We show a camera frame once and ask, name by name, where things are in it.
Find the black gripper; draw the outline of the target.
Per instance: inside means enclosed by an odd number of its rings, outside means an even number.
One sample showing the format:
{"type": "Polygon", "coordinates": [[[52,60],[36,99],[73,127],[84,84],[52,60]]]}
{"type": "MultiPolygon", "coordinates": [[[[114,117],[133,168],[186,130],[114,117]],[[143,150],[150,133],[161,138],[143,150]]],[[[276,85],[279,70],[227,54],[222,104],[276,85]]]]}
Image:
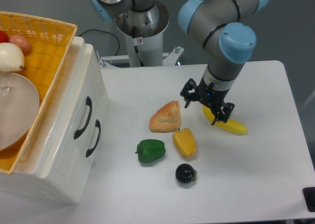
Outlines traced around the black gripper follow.
{"type": "Polygon", "coordinates": [[[213,82],[206,85],[204,80],[201,80],[199,86],[197,86],[196,82],[191,78],[183,86],[180,96],[182,96],[186,102],[185,108],[188,108],[192,101],[198,101],[199,95],[199,101],[210,108],[215,117],[211,125],[214,125],[216,122],[227,123],[234,109],[234,103],[224,102],[228,90],[217,91],[213,89],[214,86],[215,84],[213,82]]]}

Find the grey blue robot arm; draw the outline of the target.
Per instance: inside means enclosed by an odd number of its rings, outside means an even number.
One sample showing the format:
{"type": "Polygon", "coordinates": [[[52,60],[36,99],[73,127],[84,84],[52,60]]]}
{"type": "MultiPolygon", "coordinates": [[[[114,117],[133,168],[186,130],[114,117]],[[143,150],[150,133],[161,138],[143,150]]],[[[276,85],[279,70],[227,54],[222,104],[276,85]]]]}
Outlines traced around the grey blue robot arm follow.
{"type": "MultiPolygon", "coordinates": [[[[193,38],[211,60],[200,83],[190,79],[181,96],[198,101],[214,115],[213,123],[226,123],[234,104],[224,98],[251,58],[256,45],[254,31],[241,23],[269,0],[188,0],[178,13],[182,30],[193,38]]],[[[162,34],[169,14],[157,0],[90,0],[103,21],[115,20],[125,35],[131,67],[162,64],[162,34]]]]}

